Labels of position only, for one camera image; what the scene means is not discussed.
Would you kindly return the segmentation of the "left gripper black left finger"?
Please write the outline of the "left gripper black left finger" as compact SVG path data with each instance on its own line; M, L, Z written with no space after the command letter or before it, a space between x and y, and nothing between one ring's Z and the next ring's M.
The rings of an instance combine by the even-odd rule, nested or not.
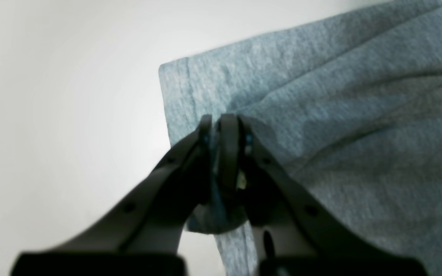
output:
M212 117L174 145L151 174L98 222L40 253L23 253L13 276L186 276L177 255L186 220L210 199Z

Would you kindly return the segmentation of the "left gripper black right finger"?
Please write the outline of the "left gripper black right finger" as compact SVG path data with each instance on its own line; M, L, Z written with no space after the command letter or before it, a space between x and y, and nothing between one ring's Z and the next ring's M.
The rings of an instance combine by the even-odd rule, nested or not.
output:
M415 259L386 253L353 234L291 179L246 118L217 122L217 184L251 225L256 276L426 276Z

